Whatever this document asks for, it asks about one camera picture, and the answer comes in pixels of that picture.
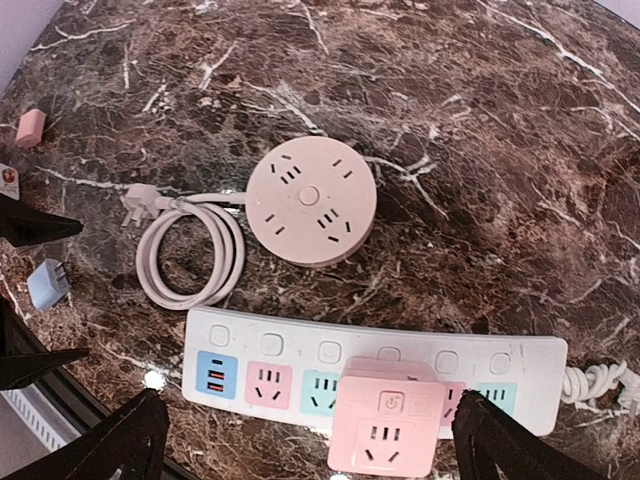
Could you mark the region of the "white plug adapter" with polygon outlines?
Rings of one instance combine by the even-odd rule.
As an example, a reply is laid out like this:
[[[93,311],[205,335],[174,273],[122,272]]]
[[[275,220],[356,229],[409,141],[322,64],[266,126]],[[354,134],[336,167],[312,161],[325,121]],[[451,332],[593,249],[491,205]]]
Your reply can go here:
[[[18,171],[3,163],[0,164],[0,193],[13,200],[20,200]]]

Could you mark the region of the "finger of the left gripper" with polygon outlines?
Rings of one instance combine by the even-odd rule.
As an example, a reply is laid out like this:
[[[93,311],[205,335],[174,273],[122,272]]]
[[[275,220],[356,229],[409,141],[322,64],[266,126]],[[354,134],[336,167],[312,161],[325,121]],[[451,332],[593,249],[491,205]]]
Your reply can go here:
[[[1,390],[22,389],[58,367],[83,359],[89,349],[64,349],[19,353],[15,346],[19,317],[10,302],[1,298]]]
[[[75,219],[45,213],[1,195],[1,237],[13,247],[33,246],[61,240],[82,232]]]

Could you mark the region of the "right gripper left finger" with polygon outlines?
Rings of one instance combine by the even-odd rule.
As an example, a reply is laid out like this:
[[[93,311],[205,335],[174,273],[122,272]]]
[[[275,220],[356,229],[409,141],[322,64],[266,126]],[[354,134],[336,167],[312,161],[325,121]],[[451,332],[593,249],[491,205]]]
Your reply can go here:
[[[166,403],[145,389],[90,431],[9,479],[159,479],[169,429]]]

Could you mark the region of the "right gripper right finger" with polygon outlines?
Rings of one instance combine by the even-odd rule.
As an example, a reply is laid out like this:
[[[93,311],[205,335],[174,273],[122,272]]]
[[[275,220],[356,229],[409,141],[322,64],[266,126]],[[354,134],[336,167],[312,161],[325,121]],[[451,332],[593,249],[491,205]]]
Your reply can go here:
[[[452,422],[462,480],[601,479],[547,445],[477,391],[463,392]]]

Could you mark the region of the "pink cube socket adapter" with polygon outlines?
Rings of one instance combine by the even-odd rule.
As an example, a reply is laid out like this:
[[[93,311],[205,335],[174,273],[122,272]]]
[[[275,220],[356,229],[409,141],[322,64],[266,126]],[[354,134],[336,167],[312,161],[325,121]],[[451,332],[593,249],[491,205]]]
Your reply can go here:
[[[444,400],[445,387],[427,364],[349,359],[338,382],[328,466],[369,475],[428,475]]]

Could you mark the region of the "white multicolour power strip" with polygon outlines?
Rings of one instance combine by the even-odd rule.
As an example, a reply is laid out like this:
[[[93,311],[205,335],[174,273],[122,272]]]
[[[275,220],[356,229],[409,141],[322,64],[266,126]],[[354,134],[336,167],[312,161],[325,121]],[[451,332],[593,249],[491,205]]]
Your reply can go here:
[[[348,360],[420,362],[446,387],[439,438],[451,438],[465,389],[541,436],[556,424],[567,354],[567,342],[553,336],[403,331],[196,307],[186,318],[182,394],[227,412],[327,430]]]

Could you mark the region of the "pink round power socket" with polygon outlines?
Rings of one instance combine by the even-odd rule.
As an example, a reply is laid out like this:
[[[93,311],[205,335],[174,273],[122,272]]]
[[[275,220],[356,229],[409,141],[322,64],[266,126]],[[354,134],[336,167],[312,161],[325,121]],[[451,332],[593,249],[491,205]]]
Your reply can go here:
[[[325,137],[274,147],[246,187],[245,211],[256,239],[299,266],[327,266],[353,254],[371,232],[376,207],[376,184],[364,158]]]

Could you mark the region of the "blue plug adapter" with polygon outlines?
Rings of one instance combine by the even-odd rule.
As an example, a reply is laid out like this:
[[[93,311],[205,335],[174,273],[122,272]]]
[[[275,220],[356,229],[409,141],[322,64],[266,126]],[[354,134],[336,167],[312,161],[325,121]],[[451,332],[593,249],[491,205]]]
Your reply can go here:
[[[28,277],[28,291],[33,306],[48,310],[71,290],[64,264],[47,258]]]

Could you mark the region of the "small pink plug adapter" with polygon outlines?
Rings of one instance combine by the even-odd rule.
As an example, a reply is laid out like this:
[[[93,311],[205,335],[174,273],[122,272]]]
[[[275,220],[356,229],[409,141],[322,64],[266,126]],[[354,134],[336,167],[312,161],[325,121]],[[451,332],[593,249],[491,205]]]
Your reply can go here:
[[[31,148],[42,141],[46,114],[39,109],[32,109],[23,114],[19,120],[16,134],[16,145]]]

